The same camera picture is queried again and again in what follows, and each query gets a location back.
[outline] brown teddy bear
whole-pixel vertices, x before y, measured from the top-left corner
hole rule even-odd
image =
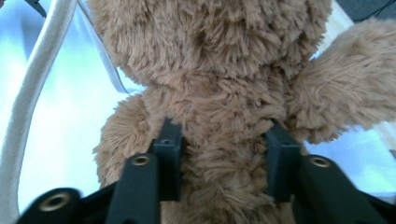
[[[91,0],[116,66],[146,90],[121,102],[94,150],[102,186],[146,152],[165,117],[189,146],[181,201],[164,223],[291,223],[264,194],[265,142],[283,123],[298,141],[396,119],[396,23],[369,20],[310,61],[329,0]]]

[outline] white cable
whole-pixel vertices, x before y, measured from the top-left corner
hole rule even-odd
[[[35,43],[25,78],[12,107],[0,151],[0,221],[15,223],[19,217],[18,186],[27,136],[50,68],[58,54],[76,9],[77,0],[52,0],[49,15]]]

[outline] white surface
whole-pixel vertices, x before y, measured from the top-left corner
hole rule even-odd
[[[50,0],[40,4],[48,10]],[[0,9],[0,144],[43,22],[24,1],[6,1]],[[83,195],[98,189],[92,149],[113,107],[125,97],[111,86],[77,13],[37,103],[21,173],[21,210],[49,189],[76,188]],[[338,141],[309,148],[336,158],[358,188],[395,194],[395,160],[375,131],[346,133]]]

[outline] stuffed animal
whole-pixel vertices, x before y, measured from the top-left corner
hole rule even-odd
[[[298,141],[396,119],[396,23],[355,25],[311,60],[329,0],[91,0],[116,66],[147,88],[120,102],[95,148],[102,186],[146,152],[165,117],[188,142],[163,223],[292,223],[266,195],[276,119]]]

